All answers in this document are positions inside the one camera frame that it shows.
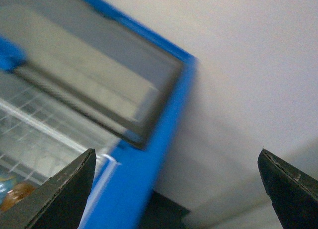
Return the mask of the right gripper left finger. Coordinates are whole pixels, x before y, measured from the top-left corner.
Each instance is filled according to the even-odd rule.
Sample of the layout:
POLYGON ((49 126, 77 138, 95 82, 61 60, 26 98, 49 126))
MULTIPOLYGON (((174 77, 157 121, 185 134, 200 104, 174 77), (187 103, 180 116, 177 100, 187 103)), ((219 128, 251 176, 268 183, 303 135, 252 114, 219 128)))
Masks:
POLYGON ((76 229, 90 195, 96 153, 88 149, 0 216, 2 229, 76 229))

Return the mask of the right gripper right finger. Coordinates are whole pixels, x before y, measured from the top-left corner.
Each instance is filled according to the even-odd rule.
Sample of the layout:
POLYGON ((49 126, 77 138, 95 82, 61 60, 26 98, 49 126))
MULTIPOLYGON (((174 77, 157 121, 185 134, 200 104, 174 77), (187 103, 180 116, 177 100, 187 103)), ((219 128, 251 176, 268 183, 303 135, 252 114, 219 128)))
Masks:
POLYGON ((261 180, 284 229, 318 227, 318 181, 266 149, 257 160, 261 180))

